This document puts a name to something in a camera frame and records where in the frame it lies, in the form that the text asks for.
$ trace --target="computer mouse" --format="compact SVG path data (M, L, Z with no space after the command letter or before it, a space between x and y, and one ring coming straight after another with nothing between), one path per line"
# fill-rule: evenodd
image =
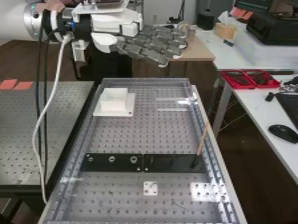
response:
M271 134L274 134L277 137L286 140L287 142L291 142L294 144L298 143L298 134L287 126L281 124L273 125L269 127L269 131L271 132Z

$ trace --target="clear plastic panel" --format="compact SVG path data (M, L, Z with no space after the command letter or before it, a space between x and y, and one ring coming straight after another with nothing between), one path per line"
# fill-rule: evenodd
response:
M133 117L92 116L104 88L128 88L136 93ZM188 79L105 79L44 223L238 223L209 136L202 149L204 173L80 170L86 153L194 155L204 128ZM146 182L158 185L156 195L144 193Z

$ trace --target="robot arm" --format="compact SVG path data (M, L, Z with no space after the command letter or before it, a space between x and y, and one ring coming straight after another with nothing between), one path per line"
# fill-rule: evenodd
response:
M76 61L84 61L84 51L90 42L105 53L117 51L133 58L145 59L160 67L165 67L172 58L182 55L186 47L184 32L164 27L144 27L142 15L128 9L129 0L84 0L75 8L64 8L61 12L45 10L44 13L37 11L39 3L25 4L17 1L20 0L5 0L1 3L12 7L4 7L3 10L1 16L7 21L0 22L0 27L4 27L0 38L4 36L4 39L37 40L41 18L45 17L44 37L59 29L61 32L51 36L51 41L61 42L64 31L71 33ZM5 28L4 22L9 20L13 26Z

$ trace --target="wooden stick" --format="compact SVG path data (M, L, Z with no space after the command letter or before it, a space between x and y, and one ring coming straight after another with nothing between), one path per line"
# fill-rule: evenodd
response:
M204 130L202 138L201 138L200 145L198 145L197 156L200 156L201 153L202 153L202 145L204 145L204 140L205 140L205 137L206 137L206 134L208 134L209 126L210 126L210 123L209 123L209 120L208 120L208 122L205 124L205 130Z

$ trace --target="white cube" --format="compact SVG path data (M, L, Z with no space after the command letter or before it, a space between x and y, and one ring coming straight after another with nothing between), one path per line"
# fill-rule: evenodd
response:
M105 88L100 96L100 106L102 112L126 111L126 88Z

